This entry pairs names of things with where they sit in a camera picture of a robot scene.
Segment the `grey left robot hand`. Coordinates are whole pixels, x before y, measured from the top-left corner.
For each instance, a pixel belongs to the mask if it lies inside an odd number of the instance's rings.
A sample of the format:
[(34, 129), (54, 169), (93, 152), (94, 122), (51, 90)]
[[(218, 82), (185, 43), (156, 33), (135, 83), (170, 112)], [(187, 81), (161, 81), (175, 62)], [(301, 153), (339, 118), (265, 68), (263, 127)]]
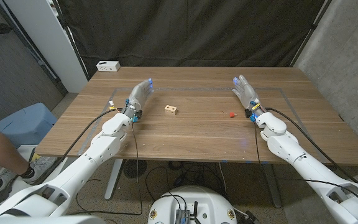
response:
[(129, 95), (127, 105), (123, 113), (130, 119), (133, 119), (135, 114), (142, 110), (145, 106), (145, 102), (149, 99), (153, 92), (154, 89), (151, 78), (137, 84)]

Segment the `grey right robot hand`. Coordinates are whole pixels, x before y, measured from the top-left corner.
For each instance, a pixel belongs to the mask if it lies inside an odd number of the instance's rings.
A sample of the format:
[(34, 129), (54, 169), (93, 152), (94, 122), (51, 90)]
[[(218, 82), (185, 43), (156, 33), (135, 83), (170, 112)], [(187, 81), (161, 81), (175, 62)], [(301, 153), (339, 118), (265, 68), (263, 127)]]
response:
[(258, 94), (243, 75), (234, 77), (233, 84), (234, 88), (232, 90), (245, 108), (246, 118), (255, 122), (261, 114), (265, 113)]

